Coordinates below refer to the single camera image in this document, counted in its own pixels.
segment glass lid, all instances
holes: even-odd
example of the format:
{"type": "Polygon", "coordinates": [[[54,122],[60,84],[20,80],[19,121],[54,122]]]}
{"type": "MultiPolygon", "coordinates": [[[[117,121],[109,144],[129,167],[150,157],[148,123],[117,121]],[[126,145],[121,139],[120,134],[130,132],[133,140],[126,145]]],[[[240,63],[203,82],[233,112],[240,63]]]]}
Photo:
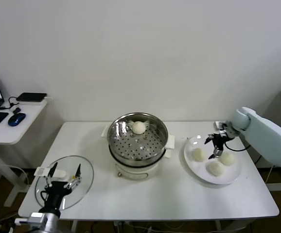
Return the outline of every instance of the glass lid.
{"type": "MultiPolygon", "coordinates": [[[[60,210],[66,210],[76,203],[78,203],[85,194],[90,190],[93,179],[94,179],[94,170],[90,161],[84,157],[78,155],[71,155],[60,158],[50,164],[49,168],[57,162],[56,169],[63,170],[69,175],[74,176],[79,164],[81,164],[81,183],[67,196],[64,196],[63,201],[60,206],[60,210]]],[[[39,177],[35,185],[35,198],[38,204],[43,207],[44,200],[41,197],[41,192],[44,191],[46,186],[46,180],[44,177],[39,177]]]]}

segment computer mouse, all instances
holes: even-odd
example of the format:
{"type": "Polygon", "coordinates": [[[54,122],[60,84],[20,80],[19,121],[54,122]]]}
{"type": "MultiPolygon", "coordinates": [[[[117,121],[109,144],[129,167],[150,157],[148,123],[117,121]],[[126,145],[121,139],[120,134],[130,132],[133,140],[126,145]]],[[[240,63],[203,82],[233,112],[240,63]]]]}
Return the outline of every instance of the computer mouse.
{"type": "Polygon", "coordinates": [[[24,113],[16,113],[10,117],[8,124],[9,126],[17,126],[25,117],[26,114],[24,113]]]}

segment small white table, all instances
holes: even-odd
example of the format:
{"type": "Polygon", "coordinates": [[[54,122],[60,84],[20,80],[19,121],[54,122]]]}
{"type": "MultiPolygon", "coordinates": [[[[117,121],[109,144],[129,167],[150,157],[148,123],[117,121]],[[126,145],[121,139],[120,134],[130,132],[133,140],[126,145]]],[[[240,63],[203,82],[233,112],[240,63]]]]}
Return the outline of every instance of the small white table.
{"type": "MultiPolygon", "coordinates": [[[[107,122],[67,122],[57,135],[42,166],[68,155],[90,160],[94,168],[91,189],[75,206],[61,211],[68,220],[204,220],[245,219],[235,221],[238,228],[254,218],[277,216],[278,207],[246,151],[237,153],[242,163],[240,177],[230,185],[217,186],[197,178],[183,160],[188,137],[213,133],[213,122],[166,122],[175,136],[170,159],[162,159],[159,172],[143,181],[119,178],[107,141],[101,134],[107,122]]],[[[243,148],[239,138],[228,143],[243,148]]],[[[20,209],[29,216],[40,206],[35,200],[34,179],[20,209]]]]}
{"type": "MultiPolygon", "coordinates": [[[[17,143],[26,133],[46,104],[47,102],[45,100],[38,104],[27,105],[19,103],[17,106],[21,109],[22,113],[26,114],[26,117],[21,123],[14,127],[8,125],[8,120],[13,113],[10,110],[0,110],[0,112],[9,113],[9,115],[0,123],[0,145],[12,145],[17,143]]],[[[1,175],[14,185],[9,197],[4,203],[4,206],[10,207],[17,194],[19,192],[27,192],[29,186],[23,181],[25,179],[25,175],[21,174],[21,176],[18,177],[8,166],[5,165],[2,159],[0,159],[0,178],[1,175]]]]}

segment black cable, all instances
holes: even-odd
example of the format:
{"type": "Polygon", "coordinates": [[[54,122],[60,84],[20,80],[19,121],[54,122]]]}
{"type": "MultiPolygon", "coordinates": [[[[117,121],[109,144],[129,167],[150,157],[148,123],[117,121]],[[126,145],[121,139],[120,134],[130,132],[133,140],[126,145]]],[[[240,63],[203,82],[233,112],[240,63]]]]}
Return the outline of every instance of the black cable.
{"type": "Polygon", "coordinates": [[[245,151],[245,150],[247,150],[248,148],[251,147],[251,145],[248,145],[248,146],[245,147],[244,149],[241,149],[241,150],[234,150],[234,149],[229,148],[229,147],[227,146],[226,142],[225,142],[225,146],[226,146],[229,150],[232,150],[232,151],[234,151],[234,152],[242,152],[242,151],[245,151]]]}
{"type": "Polygon", "coordinates": [[[254,164],[256,165],[260,161],[261,158],[262,158],[262,156],[259,156],[259,158],[256,160],[256,162],[254,164]]]}
{"type": "Polygon", "coordinates": [[[48,195],[48,193],[47,193],[46,191],[41,191],[41,192],[40,192],[40,196],[41,196],[41,198],[43,199],[43,201],[45,202],[45,201],[47,200],[47,196],[44,197],[44,196],[43,196],[44,193],[45,193],[46,195],[48,195]]]}
{"type": "Polygon", "coordinates": [[[112,224],[112,226],[113,226],[113,231],[114,231],[115,233],[118,233],[118,232],[117,232],[117,229],[116,229],[116,226],[115,226],[115,222],[112,224]]]}
{"type": "Polygon", "coordinates": [[[15,99],[16,99],[16,97],[15,97],[15,96],[11,96],[11,97],[9,98],[9,100],[8,100],[8,101],[9,101],[10,106],[11,106],[11,105],[12,105],[12,106],[14,106],[14,105],[18,105],[18,104],[19,104],[19,102],[18,102],[18,103],[11,103],[11,101],[10,101],[10,100],[11,100],[12,98],[15,98],[15,99]]]}
{"type": "Polygon", "coordinates": [[[10,108],[12,108],[13,106],[19,104],[19,102],[18,102],[18,103],[12,103],[12,102],[11,102],[11,99],[12,99],[12,98],[15,98],[15,99],[16,99],[15,96],[11,96],[11,97],[8,99],[8,101],[9,101],[9,107],[3,107],[3,106],[2,106],[2,107],[0,107],[0,110],[10,109],[10,108]]]}
{"type": "Polygon", "coordinates": [[[93,233],[93,226],[96,224],[97,222],[93,222],[91,227],[90,227],[90,233],[93,233]]]}

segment white wall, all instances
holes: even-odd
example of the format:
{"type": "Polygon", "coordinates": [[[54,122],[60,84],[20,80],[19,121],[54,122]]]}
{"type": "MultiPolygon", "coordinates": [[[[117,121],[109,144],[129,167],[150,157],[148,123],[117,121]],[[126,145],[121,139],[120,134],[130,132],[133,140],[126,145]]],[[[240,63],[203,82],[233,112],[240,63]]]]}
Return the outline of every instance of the white wall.
{"type": "Polygon", "coordinates": [[[0,0],[0,83],[54,98],[16,146],[29,166],[64,121],[247,106],[281,124],[281,1],[0,0]]]}

